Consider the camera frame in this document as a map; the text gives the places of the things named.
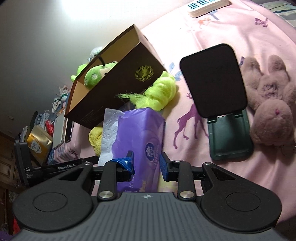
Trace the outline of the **pink plush bunny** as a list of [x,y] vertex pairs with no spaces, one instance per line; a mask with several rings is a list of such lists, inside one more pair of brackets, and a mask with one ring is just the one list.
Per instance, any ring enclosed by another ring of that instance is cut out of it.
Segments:
[[255,144],[278,147],[286,157],[295,154],[295,83],[284,61],[271,55],[268,74],[263,74],[254,57],[246,57],[241,65],[248,105],[254,111],[250,136]]

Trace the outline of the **purple tissue pack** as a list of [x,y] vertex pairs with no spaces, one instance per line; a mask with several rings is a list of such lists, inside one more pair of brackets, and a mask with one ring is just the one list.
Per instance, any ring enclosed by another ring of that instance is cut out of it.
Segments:
[[151,108],[105,110],[98,165],[123,158],[128,151],[134,153],[135,175],[131,181],[117,184],[119,192],[157,191],[164,127],[165,119]]

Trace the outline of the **green yellow plush toy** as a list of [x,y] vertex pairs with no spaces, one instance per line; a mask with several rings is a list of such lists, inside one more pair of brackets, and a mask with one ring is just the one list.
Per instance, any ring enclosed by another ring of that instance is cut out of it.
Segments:
[[77,68],[77,71],[76,71],[76,74],[75,75],[72,75],[70,77],[71,81],[74,82],[75,79],[77,78],[77,76],[81,73],[81,71],[87,66],[87,64],[81,64],[78,68]]

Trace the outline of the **black smartphone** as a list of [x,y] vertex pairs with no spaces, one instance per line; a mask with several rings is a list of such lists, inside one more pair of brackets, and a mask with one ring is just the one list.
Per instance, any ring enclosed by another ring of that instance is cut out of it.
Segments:
[[66,130],[65,130],[65,142],[69,142],[71,140],[72,131],[73,131],[73,121],[67,120]]

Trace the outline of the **neon green knotted scarf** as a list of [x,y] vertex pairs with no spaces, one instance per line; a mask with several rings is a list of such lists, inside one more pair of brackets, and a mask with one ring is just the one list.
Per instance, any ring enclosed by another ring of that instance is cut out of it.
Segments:
[[173,75],[163,71],[161,76],[144,91],[143,94],[119,94],[120,99],[128,99],[135,108],[151,108],[161,111],[175,97],[177,92],[176,80]]

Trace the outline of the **yellow fluffy cloth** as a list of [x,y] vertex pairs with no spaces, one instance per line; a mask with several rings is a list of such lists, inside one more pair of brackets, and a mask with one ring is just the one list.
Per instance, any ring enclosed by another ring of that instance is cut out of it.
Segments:
[[102,143],[103,127],[94,127],[88,136],[90,145],[93,147],[95,155],[100,156],[101,154],[101,143]]

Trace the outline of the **red small pouch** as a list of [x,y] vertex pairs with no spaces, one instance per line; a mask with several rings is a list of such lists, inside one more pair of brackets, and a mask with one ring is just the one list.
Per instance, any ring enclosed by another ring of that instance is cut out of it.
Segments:
[[54,135],[54,122],[51,122],[50,120],[45,121],[45,128],[46,132],[53,137]]

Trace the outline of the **pink deer print bedsheet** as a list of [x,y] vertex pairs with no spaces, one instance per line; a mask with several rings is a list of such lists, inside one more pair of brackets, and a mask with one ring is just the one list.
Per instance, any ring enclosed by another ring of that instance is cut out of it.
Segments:
[[[245,73],[267,75],[268,57],[278,55],[295,82],[295,30],[274,13],[252,1],[232,1],[214,15],[190,19],[174,11],[144,29],[166,62],[173,80],[163,79],[142,94],[123,94],[133,108],[152,108],[166,120],[164,151],[197,166],[214,161],[275,192],[282,202],[280,221],[295,217],[295,154],[291,144],[276,147],[256,144],[242,157],[230,151],[244,139],[231,137],[236,130],[217,131],[200,113],[218,113],[250,103],[254,84]],[[242,74],[226,63],[226,55],[209,51],[218,44],[232,47]]]

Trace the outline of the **dark brown cardboard box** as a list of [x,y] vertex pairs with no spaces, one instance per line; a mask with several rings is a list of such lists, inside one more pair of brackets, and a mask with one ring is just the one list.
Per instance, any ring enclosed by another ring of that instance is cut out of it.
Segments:
[[[116,65],[93,87],[84,84],[93,67],[116,62]],[[93,128],[104,119],[105,109],[119,109],[125,101],[120,94],[142,93],[165,70],[158,54],[136,25],[131,25],[78,74],[72,85],[65,117],[86,128]]]

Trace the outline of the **white notebook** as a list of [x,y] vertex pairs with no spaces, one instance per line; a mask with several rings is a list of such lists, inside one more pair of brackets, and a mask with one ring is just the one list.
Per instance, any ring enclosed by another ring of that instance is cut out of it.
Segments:
[[53,149],[62,143],[64,123],[65,117],[64,112],[62,112],[54,121]]

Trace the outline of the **white power strip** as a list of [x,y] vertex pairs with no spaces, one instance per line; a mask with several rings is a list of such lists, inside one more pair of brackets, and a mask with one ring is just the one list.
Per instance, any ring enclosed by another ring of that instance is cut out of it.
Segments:
[[185,9],[191,17],[198,18],[230,4],[229,0],[198,0],[188,3]]

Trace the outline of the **green spotted plush toy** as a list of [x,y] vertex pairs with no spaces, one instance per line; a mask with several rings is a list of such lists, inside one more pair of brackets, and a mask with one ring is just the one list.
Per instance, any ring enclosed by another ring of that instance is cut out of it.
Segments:
[[107,75],[107,73],[117,64],[117,61],[105,63],[101,56],[98,56],[102,65],[94,66],[86,73],[84,77],[84,85],[91,90],[99,81]]

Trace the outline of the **black phone stand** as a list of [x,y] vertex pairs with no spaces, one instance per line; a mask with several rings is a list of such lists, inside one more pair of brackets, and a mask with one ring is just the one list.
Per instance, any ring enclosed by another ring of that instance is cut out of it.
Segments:
[[247,95],[232,47],[222,43],[186,56],[180,70],[198,114],[207,121],[212,160],[249,157],[254,145]]

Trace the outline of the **gold gift bag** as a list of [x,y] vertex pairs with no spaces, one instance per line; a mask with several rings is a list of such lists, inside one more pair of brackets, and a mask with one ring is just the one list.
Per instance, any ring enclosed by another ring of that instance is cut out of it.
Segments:
[[40,126],[34,126],[27,143],[34,158],[44,166],[52,149],[53,138]]

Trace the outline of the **white fluffy plush toy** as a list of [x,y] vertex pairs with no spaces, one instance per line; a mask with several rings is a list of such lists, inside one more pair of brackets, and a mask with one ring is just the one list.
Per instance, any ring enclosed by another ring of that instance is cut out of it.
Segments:
[[101,51],[103,50],[102,46],[95,47],[94,49],[91,50],[90,56],[89,56],[89,62],[96,56],[98,55]]

